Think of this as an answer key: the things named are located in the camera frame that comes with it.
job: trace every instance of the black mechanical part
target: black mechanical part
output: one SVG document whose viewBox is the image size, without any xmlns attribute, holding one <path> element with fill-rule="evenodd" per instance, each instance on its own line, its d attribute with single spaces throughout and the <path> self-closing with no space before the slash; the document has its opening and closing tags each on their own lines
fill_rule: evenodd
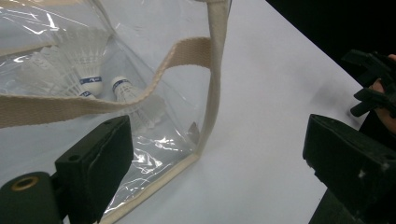
<svg viewBox="0 0 396 224">
<path fill-rule="evenodd" d="M 356 78 L 364 89 L 354 95 L 361 103 L 350 110 L 352 115 L 359 117 L 377 107 L 385 107 L 390 111 L 390 115 L 395 118 L 396 62 L 377 52 L 365 53 L 355 49 L 347 53 L 342 60 L 366 69 L 361 76 Z M 368 88 L 378 78 L 381 78 L 384 93 Z"/>
<path fill-rule="evenodd" d="M 21 175 L 0 189 L 0 223 L 62 223 L 47 173 Z"/>
<path fill-rule="evenodd" d="M 133 158 L 128 117 L 102 123 L 56 162 L 60 183 L 70 194 L 72 223 L 100 221 Z"/>
<path fill-rule="evenodd" d="M 134 156 L 128 116 L 110 119 L 56 162 L 57 172 L 30 173 L 0 190 L 0 223 L 94 223 L 128 172 Z"/>
<path fill-rule="evenodd" d="M 350 215 L 344 205 L 327 189 L 309 224 L 364 224 L 364 222 Z"/>
<path fill-rule="evenodd" d="M 396 221 L 396 152 L 338 120 L 311 115 L 303 157 L 352 217 Z"/>
</svg>

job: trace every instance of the feather shuttlecock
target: feather shuttlecock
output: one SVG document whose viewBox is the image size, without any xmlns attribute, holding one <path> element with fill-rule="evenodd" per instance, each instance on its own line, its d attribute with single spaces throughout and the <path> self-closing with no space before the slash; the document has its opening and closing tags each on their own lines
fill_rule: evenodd
<svg viewBox="0 0 396 224">
<path fill-rule="evenodd" d="M 43 48 L 23 62 L 16 76 L 24 89 L 37 95 L 94 98 L 79 83 L 79 76 L 56 47 Z"/>
<path fill-rule="evenodd" d="M 109 33 L 96 28 L 68 28 L 55 33 L 59 48 L 76 69 L 81 85 L 93 95 L 103 90 L 100 67 Z"/>
<path fill-rule="evenodd" d="M 126 77 L 115 77 L 112 80 L 114 94 L 118 102 L 132 102 L 142 90 L 132 85 Z M 165 113 L 165 102 L 162 97 L 151 94 L 143 102 L 124 109 L 121 113 L 131 117 L 132 133 L 144 133 L 161 121 Z"/>
</svg>

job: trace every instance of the clear plastic bag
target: clear plastic bag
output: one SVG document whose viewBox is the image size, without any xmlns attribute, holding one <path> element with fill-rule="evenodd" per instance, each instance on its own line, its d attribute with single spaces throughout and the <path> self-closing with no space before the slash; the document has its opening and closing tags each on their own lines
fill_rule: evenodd
<svg viewBox="0 0 396 224">
<path fill-rule="evenodd" d="M 115 94 L 119 86 L 113 85 L 115 77 L 128 80 L 121 81 L 120 86 L 131 85 L 134 94 L 144 94 L 155 79 L 156 69 L 178 40 L 210 37 L 207 5 L 193 0 L 3 1 L 0 24 L 0 94 L 42 96 L 18 80 L 26 70 L 25 64 L 37 58 L 38 52 L 61 46 L 61 32 L 69 35 L 94 29 L 108 34 L 104 51 L 96 52 L 101 56 L 96 65 L 97 76 L 104 87 L 96 101 L 108 102 L 119 98 Z M 67 48 L 84 50 L 95 39 L 87 37 L 82 44 L 73 40 Z M 79 74 L 75 63 L 72 67 Z M 155 91 L 134 106 L 112 113 L 87 113 L 66 121 L 0 129 L 0 185 L 33 171 L 53 174 L 53 162 L 80 138 L 101 122 L 128 114 L 133 128 L 134 160 L 105 212 L 106 217 L 144 194 L 145 188 L 181 161 L 195 160 L 188 158 L 197 153 L 210 82 L 207 68 L 172 66 Z M 150 113 L 153 110 L 163 113 Z"/>
</svg>

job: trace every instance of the bag handle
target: bag handle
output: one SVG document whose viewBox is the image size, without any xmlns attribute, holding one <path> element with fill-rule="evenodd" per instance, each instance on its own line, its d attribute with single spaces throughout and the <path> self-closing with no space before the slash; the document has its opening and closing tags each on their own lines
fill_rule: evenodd
<svg viewBox="0 0 396 224">
<path fill-rule="evenodd" d="M 209 135 L 215 126 L 219 113 L 221 60 L 224 51 L 225 37 L 227 34 L 227 20 L 230 0 L 197 0 L 207 3 L 209 30 L 211 37 L 211 65 L 209 93 L 206 101 L 206 111 L 201 136 L 196 149 L 196 154 L 201 155 Z"/>
<path fill-rule="evenodd" d="M 180 65 L 210 68 L 211 40 L 207 37 L 188 38 L 177 42 L 155 73 L 151 83 L 131 103 L 109 102 L 83 97 L 21 96 L 0 94 L 0 128 L 51 123 L 75 119 L 88 114 L 104 114 L 138 104 L 157 87 L 166 69 Z"/>
</svg>

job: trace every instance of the white table surface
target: white table surface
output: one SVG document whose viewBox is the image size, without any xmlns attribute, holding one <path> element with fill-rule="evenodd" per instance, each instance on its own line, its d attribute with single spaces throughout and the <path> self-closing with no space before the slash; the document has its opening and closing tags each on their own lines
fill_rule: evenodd
<svg viewBox="0 0 396 224">
<path fill-rule="evenodd" d="M 303 160 L 308 117 L 359 128 L 359 89 L 267 2 L 234 0 L 203 157 L 118 223 L 308 223 L 326 189 Z"/>
</svg>

